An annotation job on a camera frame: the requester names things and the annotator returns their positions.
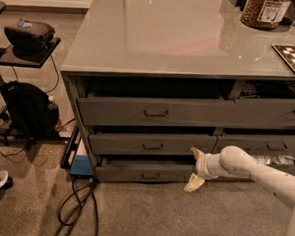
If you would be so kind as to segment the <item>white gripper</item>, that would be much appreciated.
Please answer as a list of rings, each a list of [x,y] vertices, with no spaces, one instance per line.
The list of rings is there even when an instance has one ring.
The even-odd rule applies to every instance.
[[[205,180],[217,178],[220,176],[222,170],[218,154],[205,154],[196,147],[192,147],[191,151],[194,159],[196,160],[197,174],[191,174],[189,182],[183,189],[186,192],[193,192],[197,190],[205,183]]]

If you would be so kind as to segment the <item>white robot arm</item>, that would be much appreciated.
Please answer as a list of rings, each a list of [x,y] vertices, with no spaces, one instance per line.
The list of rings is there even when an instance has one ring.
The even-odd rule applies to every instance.
[[[227,146],[217,154],[205,154],[196,147],[191,151],[196,168],[184,187],[186,192],[193,192],[206,180],[217,177],[248,177],[292,210],[285,236],[295,236],[295,176],[257,161],[237,146]]]

